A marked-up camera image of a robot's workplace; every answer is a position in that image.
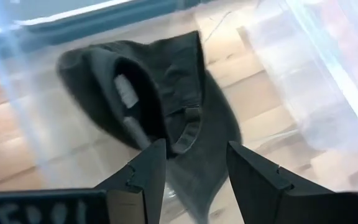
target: white tag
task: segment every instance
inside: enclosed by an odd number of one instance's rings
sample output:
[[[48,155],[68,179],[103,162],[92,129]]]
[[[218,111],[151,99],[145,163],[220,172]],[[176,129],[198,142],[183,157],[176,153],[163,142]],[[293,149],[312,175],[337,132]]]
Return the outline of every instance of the white tag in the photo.
[[[118,93],[121,96],[122,102],[124,102],[128,109],[133,107],[139,99],[129,80],[121,74],[114,79],[114,82]]]

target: light wood floor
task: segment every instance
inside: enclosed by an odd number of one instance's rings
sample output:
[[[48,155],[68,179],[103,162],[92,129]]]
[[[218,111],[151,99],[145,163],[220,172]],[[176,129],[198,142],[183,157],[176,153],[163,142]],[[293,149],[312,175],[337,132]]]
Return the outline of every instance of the light wood floor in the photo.
[[[258,32],[268,32],[285,22],[281,17],[255,20],[257,4],[258,1],[251,0],[213,2],[34,52],[23,67],[7,60],[12,77],[9,80],[16,96],[8,103],[0,86],[0,190],[92,187],[137,154],[98,130],[76,107],[54,72],[56,59],[62,52],[118,39],[151,42],[196,29],[203,37],[208,69],[237,116],[244,145],[330,189],[356,189],[358,151],[344,153],[332,146],[329,148],[332,150],[316,150],[302,134],[291,108],[282,100],[282,92],[275,88],[280,80],[275,77],[277,71],[309,68],[312,59],[291,54],[302,45],[297,45],[297,33],[287,31],[290,34],[285,38],[263,49],[256,48],[263,42],[255,40]],[[258,22],[260,30],[250,32],[252,23]],[[286,63],[275,67],[277,63],[271,61],[279,59]],[[319,86],[319,80],[312,76],[314,71],[307,72],[311,75],[290,77],[299,82],[300,93],[313,96],[324,93],[323,87],[312,88]],[[26,88],[22,79],[29,74],[34,77],[35,90]],[[340,114],[346,119],[346,114],[335,113],[341,108],[340,103],[330,104],[320,112],[308,114],[313,118],[309,123],[324,123],[326,114]],[[18,109],[22,118],[15,114]],[[229,181],[216,196],[210,213],[211,223],[243,223]],[[191,221],[184,214],[171,223]]]

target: wooden floor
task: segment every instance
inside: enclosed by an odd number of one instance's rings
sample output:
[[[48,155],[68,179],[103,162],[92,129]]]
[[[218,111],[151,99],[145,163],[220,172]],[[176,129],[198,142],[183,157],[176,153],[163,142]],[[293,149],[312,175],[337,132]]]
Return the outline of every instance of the wooden floor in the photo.
[[[294,59],[291,52],[300,48],[294,44],[299,36],[287,30],[288,37],[264,49],[257,48],[258,43],[263,43],[261,39],[255,40],[257,32],[268,32],[284,22],[281,17],[255,21],[257,4],[258,1],[251,0],[213,2],[46,48],[33,53],[29,58],[36,60],[29,59],[25,65],[8,60],[14,100],[8,103],[0,86],[0,190],[92,187],[137,154],[98,130],[76,107],[54,72],[62,52],[118,39],[151,42],[196,29],[203,38],[207,67],[236,114],[245,146],[330,189],[358,188],[358,150],[344,153],[334,146],[324,148],[326,145],[321,142],[316,146],[305,139],[303,132],[305,125],[313,131],[312,124],[329,122],[329,116],[347,119],[341,109],[345,106],[341,102],[331,103],[308,114],[311,118],[308,123],[300,126],[296,122],[298,117],[293,116],[282,100],[283,93],[275,88],[280,80],[275,74],[289,67],[309,68],[312,59],[304,55]],[[251,32],[255,22],[260,23],[260,30]],[[275,67],[271,61],[280,57],[286,64]],[[289,78],[299,82],[300,93],[305,96],[324,93],[323,87],[318,91],[311,87],[319,86],[316,84],[319,80],[312,76],[314,71],[307,72],[311,75]],[[22,79],[24,75],[34,78],[34,89],[28,88]],[[348,143],[358,147],[358,137]],[[211,223],[243,223],[229,181],[217,194],[210,214]],[[183,214],[171,223],[191,221]]]

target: clear plastic bin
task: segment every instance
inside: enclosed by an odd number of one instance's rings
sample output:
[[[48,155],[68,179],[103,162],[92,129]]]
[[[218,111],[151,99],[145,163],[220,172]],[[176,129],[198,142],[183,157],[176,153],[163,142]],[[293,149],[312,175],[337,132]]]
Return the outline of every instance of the clear plastic bin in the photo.
[[[138,153],[69,96],[55,71],[62,53],[193,30],[245,146],[331,190],[358,190],[358,1],[337,0],[0,1],[0,190],[92,187]],[[190,223],[180,203],[170,209],[162,223]],[[229,181],[209,219],[243,223]]]

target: wooden surface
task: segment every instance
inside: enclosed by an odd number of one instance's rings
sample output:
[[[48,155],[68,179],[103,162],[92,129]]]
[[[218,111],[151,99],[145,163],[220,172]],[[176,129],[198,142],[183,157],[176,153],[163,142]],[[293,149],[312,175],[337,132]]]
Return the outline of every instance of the wooden surface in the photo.
[[[292,44],[296,45],[297,34],[277,40],[264,54],[257,55],[251,45],[246,27],[252,21],[256,4],[257,1],[212,2],[34,52],[29,58],[37,60],[29,59],[30,63],[23,67],[8,60],[15,100],[9,104],[0,86],[0,190],[92,187],[137,154],[92,124],[62,88],[54,72],[62,52],[118,39],[150,42],[195,29],[201,32],[207,67],[236,114],[244,145],[333,190],[354,188],[358,184],[358,151],[344,154],[338,150],[316,150],[308,144],[275,88],[274,71],[302,68],[309,62],[301,56],[281,67],[266,63],[280,52],[278,57],[291,56],[288,52],[297,47],[288,48],[288,39],[294,38]],[[268,30],[269,21],[261,21],[260,26]],[[286,50],[277,53],[277,48],[283,46]],[[26,71],[35,77],[35,90],[26,86]],[[315,93],[310,83],[319,80],[310,77],[301,83],[302,94]],[[18,109],[22,117],[15,113]],[[243,223],[229,181],[217,194],[210,214],[211,223]],[[171,223],[191,221],[185,213]]]

